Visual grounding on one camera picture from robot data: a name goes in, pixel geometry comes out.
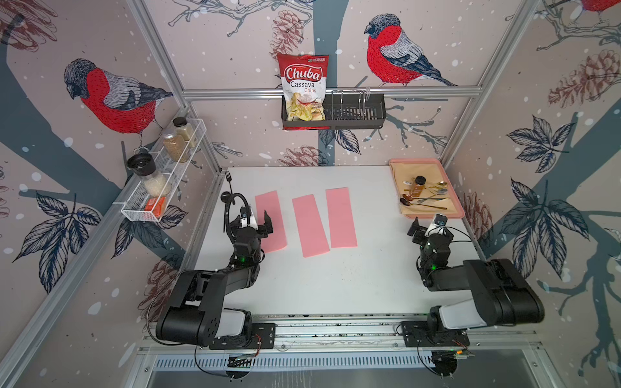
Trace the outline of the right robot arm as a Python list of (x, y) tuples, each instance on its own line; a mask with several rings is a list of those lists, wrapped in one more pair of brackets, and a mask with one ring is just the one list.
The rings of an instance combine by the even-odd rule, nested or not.
[(420, 247), (417, 271), (431, 292), (466, 290), (472, 296), (431, 308), (425, 322), (402, 322), (406, 342), (466, 347), (469, 329), (542, 322), (543, 303), (510, 260), (465, 260), (458, 266), (449, 265), (451, 244), (457, 241), (446, 223), (447, 217), (438, 213), (429, 226), (416, 220), (409, 227), (408, 236)]

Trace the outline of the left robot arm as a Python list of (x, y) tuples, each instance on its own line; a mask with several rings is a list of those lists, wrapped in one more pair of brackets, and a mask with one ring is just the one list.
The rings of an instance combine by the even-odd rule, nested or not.
[(226, 268), (218, 271), (182, 272), (168, 303), (158, 318), (155, 338), (166, 344), (190, 344), (206, 348), (218, 343), (244, 349), (258, 341), (252, 332), (252, 314), (224, 307), (225, 297), (254, 285), (265, 258), (261, 240), (273, 234), (267, 213), (257, 227), (243, 226), (236, 218), (226, 226), (234, 252)]

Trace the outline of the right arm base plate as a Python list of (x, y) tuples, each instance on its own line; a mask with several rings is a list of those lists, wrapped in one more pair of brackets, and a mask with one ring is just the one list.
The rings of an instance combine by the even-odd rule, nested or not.
[(398, 333), (403, 337), (407, 348), (470, 346), (465, 330), (432, 329), (425, 321), (402, 321)]

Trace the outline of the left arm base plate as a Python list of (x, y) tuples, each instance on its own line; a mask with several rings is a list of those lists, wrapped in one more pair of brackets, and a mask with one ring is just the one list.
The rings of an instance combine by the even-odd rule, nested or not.
[(277, 325), (275, 323), (253, 323), (246, 325), (237, 336), (217, 338), (210, 350), (262, 350), (273, 349)]

